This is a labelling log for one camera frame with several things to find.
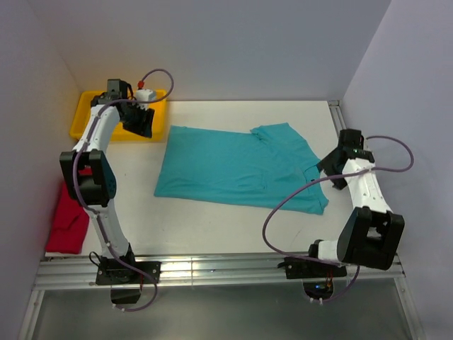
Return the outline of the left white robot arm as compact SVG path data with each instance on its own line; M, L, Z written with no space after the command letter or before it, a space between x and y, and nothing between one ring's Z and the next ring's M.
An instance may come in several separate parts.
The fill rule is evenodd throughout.
M107 90L91 100L87 126L70 152L63 152L59 163L68 193L88 214L101 243L100 271L112 271L122 283L133 281L138 265L124 236L115 210L117 181L106 151L114 129L124 129L151 137L154 110L149 104L157 98L154 90L131 86L120 79L108 80Z

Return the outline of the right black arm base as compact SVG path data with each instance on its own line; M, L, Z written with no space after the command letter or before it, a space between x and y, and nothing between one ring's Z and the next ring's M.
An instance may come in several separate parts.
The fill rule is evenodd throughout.
M285 257L277 268L285 271L288 280L316 279L313 282L303 282L304 292L315 300L330 299L334 293L333 279L346 277L348 273L345 267L291 257Z

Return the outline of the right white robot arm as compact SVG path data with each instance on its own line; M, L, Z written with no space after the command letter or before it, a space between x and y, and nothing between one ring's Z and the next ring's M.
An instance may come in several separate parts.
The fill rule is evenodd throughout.
M349 190L353 209L336 240L319 239L310 245L306 267L314 276L322 276L331 263L384 271L393 263L405 220L385 201L374 155L364 144L359 130L341 130L337 147L317 164L335 189Z

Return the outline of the red t shirt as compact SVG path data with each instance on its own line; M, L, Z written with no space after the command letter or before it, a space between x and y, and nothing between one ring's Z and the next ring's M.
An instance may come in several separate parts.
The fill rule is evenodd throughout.
M80 254L88 224L88 215L79 203L70 197L66 184L62 183L45 251Z

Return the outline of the front aluminium rail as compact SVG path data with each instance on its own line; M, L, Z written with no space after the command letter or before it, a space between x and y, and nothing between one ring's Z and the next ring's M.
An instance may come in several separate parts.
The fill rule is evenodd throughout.
M161 256L149 307L121 312L86 258L43 261L21 339L409 339L403 270L348 267L330 302L310 302L325 275L293 278L277 254Z

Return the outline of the right side aluminium rail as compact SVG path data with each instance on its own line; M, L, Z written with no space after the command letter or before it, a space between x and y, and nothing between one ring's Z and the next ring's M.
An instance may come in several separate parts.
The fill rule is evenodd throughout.
M338 238L338 253L359 249L367 243L369 228L373 222L383 222L390 207L380 190L377 176L372 170L374 156L365 148L362 132L343 129L338 134L338 144L346 155L346 163L341 175L331 179L343 178L347 182L352 201L352 212Z

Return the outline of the teal t shirt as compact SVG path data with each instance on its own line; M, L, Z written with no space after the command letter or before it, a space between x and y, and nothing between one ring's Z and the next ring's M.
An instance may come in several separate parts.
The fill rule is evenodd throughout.
M288 123L250 132L172 126L154 195L274 208L319 179L319 158Z

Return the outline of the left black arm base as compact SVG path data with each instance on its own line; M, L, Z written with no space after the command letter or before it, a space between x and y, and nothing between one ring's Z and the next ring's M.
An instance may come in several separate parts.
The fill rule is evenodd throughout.
M120 260L109 259L92 251L88 259L97 267L97 286L110 286L110 300L115 305L133 305L139 301L145 284L157 284L161 274L160 261L136 261L131 249Z

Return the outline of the yellow plastic tray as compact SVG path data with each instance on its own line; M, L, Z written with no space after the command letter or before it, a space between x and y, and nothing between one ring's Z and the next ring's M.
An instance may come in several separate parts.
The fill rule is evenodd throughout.
M74 114L69 135L75 140L79 140L88 124L91 115L91 100L94 96L101 95L102 91L85 91L81 94L79 103ZM151 126L151 138L141 137L123 129L122 123L115 127L111 142L161 142L166 135L168 127L168 105L167 100L160 101L149 105L154 110L154 118Z

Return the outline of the aluminium rail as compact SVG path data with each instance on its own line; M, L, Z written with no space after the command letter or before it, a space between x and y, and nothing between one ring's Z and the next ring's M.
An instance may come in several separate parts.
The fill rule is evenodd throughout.
M325 275L293 278L277 254L161 256L149 307L121 312L86 258L43 261L21 339L409 339L403 270L348 267L330 302L310 302Z
M346 155L346 163L341 175L331 179L343 178L347 182L352 201L352 212L338 238L338 253L359 249L367 243L369 228L373 222L383 222L390 207L380 190L377 176L372 170L374 156L365 148L362 132L343 129L338 134L338 144Z

